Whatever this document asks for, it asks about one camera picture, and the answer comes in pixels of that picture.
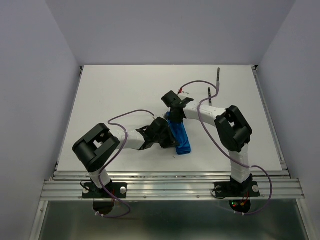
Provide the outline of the blue cloth napkin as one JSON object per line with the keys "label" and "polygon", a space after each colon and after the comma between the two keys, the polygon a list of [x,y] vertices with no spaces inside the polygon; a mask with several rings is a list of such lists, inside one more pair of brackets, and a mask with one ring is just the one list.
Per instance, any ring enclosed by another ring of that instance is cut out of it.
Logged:
{"label": "blue cloth napkin", "polygon": [[191,149],[190,141],[189,141],[184,123],[183,122],[180,122],[180,123],[172,122],[169,120],[169,116],[170,116],[170,113],[167,112],[165,114],[165,118],[168,122],[168,125],[170,127],[170,130],[171,130],[173,136],[175,137],[175,139],[179,143],[179,145],[175,147],[176,153],[178,155],[190,154],[192,149]]}

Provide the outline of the steel fork black handle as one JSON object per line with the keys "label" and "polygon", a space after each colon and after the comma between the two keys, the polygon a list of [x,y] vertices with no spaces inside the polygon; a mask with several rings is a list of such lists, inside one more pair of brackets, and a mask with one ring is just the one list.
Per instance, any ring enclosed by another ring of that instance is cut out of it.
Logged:
{"label": "steel fork black handle", "polygon": [[212,93],[211,93],[211,88],[210,87],[208,87],[208,105],[209,106],[212,106]]}

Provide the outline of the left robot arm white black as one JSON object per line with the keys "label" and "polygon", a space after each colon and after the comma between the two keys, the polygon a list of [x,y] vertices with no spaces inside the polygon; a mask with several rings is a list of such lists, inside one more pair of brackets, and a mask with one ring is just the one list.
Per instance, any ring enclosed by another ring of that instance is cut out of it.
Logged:
{"label": "left robot arm white black", "polygon": [[100,197],[114,193],[112,180],[106,171],[107,161],[115,159],[124,149],[144,151],[158,144],[163,149],[179,146],[169,123],[157,117],[150,125],[135,130],[111,131],[99,123],[78,140],[73,152],[84,165]]}

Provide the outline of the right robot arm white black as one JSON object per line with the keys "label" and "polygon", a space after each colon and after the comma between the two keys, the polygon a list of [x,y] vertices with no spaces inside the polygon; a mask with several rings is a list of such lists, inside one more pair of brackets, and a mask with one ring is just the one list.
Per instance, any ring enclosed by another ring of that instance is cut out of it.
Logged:
{"label": "right robot arm white black", "polygon": [[179,154],[191,152],[184,119],[200,121],[216,128],[220,142],[228,150],[231,161],[230,189],[235,195],[242,195],[249,188],[253,176],[249,167],[248,145],[253,133],[249,123],[238,107],[217,108],[202,105],[194,99],[179,96],[162,97],[161,100],[170,109],[167,121],[173,136],[182,145]]}

